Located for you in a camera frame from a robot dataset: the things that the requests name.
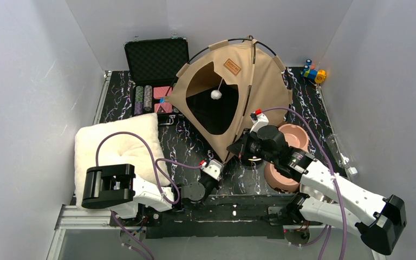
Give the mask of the tan fabric pet tent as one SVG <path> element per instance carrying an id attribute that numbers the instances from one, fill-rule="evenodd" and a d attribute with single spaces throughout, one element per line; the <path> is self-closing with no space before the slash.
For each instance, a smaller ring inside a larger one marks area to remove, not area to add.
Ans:
<path id="1" fill-rule="evenodd" d="M 287 95 L 250 95 L 245 116 L 242 116 L 246 95 L 227 97 L 219 101 L 209 100 L 204 95 L 195 97 L 167 99 L 165 101 L 177 108 L 210 144 L 222 162 L 232 158 L 228 145 L 240 138 L 245 128 L 252 127 L 250 114 L 261 109 L 266 111 L 271 125 L 279 125 L 284 116 L 275 107 L 289 107 L 293 102 L 293 92 Z"/>

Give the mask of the clear plastic water bottle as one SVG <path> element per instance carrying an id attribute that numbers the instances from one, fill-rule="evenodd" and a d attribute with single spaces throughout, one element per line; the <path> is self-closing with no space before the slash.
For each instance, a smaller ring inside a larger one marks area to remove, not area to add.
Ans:
<path id="1" fill-rule="evenodd" d="M 345 170 L 347 176 L 358 175 L 358 169 L 354 166 L 354 160 L 340 143 L 337 134 L 330 134 L 326 137 L 326 143 L 336 163 Z"/>

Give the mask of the white fluffy cushion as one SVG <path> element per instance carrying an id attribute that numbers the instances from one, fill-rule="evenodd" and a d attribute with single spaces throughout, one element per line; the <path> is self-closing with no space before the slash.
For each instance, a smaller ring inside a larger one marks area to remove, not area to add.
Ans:
<path id="1" fill-rule="evenodd" d="M 80 128 L 74 138 L 76 206 L 82 207 L 87 170 L 96 165 L 131 164 L 137 176 L 161 184 L 167 198 L 174 201 L 166 164 L 159 162 L 162 172 L 154 173 L 152 160 L 163 157 L 155 113 Z"/>

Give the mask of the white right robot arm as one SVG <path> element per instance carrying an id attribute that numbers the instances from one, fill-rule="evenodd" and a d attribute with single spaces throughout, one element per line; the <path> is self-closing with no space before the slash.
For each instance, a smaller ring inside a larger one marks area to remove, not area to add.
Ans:
<path id="1" fill-rule="evenodd" d="M 392 194 L 388 198 L 369 192 L 335 173 L 303 149 L 289 146 L 276 126 L 264 126 L 254 132 L 245 129 L 241 138 L 227 150 L 239 158 L 258 157 L 283 176 L 311 187 L 333 199 L 334 204 L 318 201 L 299 193 L 288 204 L 288 214 L 297 220 L 309 220 L 360 235 L 373 251 L 392 254 L 407 225 L 405 202 Z"/>

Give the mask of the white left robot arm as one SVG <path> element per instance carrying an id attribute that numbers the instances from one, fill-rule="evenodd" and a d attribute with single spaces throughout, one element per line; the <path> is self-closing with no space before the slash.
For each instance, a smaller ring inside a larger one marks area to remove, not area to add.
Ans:
<path id="1" fill-rule="evenodd" d="M 218 189 L 224 165 L 216 160 L 202 162 L 200 179 L 178 188 L 177 204 L 167 202 L 158 186 L 137 176 L 131 164 L 91 167 L 87 170 L 81 206 L 86 209 L 109 209 L 122 219 L 134 218 L 139 205 L 158 212 L 199 206 Z"/>

